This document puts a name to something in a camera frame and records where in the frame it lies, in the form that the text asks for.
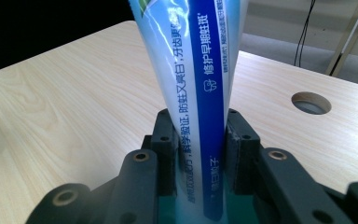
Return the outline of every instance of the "grommet hole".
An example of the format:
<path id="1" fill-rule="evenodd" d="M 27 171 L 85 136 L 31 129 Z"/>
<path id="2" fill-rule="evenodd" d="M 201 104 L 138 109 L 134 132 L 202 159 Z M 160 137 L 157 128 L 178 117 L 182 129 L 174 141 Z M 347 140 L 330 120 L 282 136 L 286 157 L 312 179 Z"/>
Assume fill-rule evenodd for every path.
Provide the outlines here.
<path id="1" fill-rule="evenodd" d="M 292 96 L 293 105 L 308 114 L 322 115 L 328 113 L 332 106 L 330 102 L 319 94 L 302 91 Z"/>

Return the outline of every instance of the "black cable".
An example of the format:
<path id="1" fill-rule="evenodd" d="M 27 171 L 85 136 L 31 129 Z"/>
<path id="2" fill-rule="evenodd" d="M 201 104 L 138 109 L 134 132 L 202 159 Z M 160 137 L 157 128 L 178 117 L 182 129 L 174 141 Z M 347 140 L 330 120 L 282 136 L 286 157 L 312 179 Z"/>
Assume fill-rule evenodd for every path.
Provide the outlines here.
<path id="1" fill-rule="evenodd" d="M 305 38 L 306 38 L 306 36 L 307 36 L 308 24 L 309 24 L 309 22 L 310 22 L 310 13 L 311 13 L 312 10 L 313 10 L 313 6 L 315 6 L 315 2 L 316 2 L 316 0 L 312 0 L 312 1 L 310 2 L 310 11 L 308 12 L 307 19 L 305 20 L 304 28 L 303 28 L 303 31 L 302 31 L 302 33 L 301 33 L 301 37 L 300 37 L 300 39 L 298 40 L 294 66 L 296 66 L 297 55 L 298 55 L 298 49 L 300 48 L 300 44 L 301 44 L 301 50 L 300 50 L 300 54 L 299 54 L 299 58 L 298 58 L 298 67 L 301 67 L 301 56 L 302 56 L 302 51 L 303 51 L 303 48 L 304 48 Z"/>

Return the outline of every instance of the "screw hole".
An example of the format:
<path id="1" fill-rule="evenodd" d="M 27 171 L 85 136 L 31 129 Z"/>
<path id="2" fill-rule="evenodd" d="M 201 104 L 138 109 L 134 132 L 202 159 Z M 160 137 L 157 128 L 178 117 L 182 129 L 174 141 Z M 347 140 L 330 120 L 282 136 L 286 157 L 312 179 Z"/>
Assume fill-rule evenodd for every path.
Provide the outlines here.
<path id="1" fill-rule="evenodd" d="M 277 161 L 284 161 L 287 159 L 287 156 L 286 154 L 280 152 L 280 151 L 270 151 L 268 153 L 268 155 L 274 159 L 274 160 L 277 160 Z"/>
<path id="2" fill-rule="evenodd" d="M 163 142 L 167 142 L 167 141 L 170 140 L 170 138 L 167 137 L 167 136 L 162 136 L 162 137 L 160 137 L 159 139 L 160 139 L 161 141 L 163 141 Z"/>
<path id="3" fill-rule="evenodd" d="M 149 160 L 149 154 L 147 153 L 136 153 L 134 156 L 133 156 L 133 159 L 135 161 L 147 161 Z"/>
<path id="4" fill-rule="evenodd" d="M 136 215 L 133 213 L 125 213 L 120 217 L 120 224 L 131 224 L 136 221 Z"/>
<path id="5" fill-rule="evenodd" d="M 315 210 L 312 212 L 313 216 L 322 223 L 333 223 L 333 219 L 325 212 L 320 210 Z"/>
<path id="6" fill-rule="evenodd" d="M 53 204 L 56 206 L 65 206 L 76 200 L 78 191 L 75 189 L 65 189 L 56 194 L 53 198 Z"/>

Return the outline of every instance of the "blue and white tube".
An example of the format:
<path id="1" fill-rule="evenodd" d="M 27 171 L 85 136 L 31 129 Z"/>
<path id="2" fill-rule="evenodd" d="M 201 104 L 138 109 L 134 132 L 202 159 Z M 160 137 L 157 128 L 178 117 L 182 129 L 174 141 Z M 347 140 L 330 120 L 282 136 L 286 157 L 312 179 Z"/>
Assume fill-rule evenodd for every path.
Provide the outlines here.
<path id="1" fill-rule="evenodd" d="M 130 0 L 176 131 L 176 223 L 224 223 L 223 146 L 248 0 Z"/>

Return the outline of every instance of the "wooden table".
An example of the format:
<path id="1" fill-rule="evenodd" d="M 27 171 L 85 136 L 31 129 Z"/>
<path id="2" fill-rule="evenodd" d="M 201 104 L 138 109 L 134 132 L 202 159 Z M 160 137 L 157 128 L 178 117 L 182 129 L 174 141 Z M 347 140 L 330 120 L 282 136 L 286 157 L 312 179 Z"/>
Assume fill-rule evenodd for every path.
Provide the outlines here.
<path id="1" fill-rule="evenodd" d="M 324 115 L 291 98 L 315 92 Z M 358 85 L 241 52 L 231 107 L 265 147 L 292 152 L 316 181 L 358 181 Z M 23 223 L 50 190 L 94 189 L 152 133 L 165 108 L 144 43 L 123 22 L 0 70 L 0 223 Z"/>

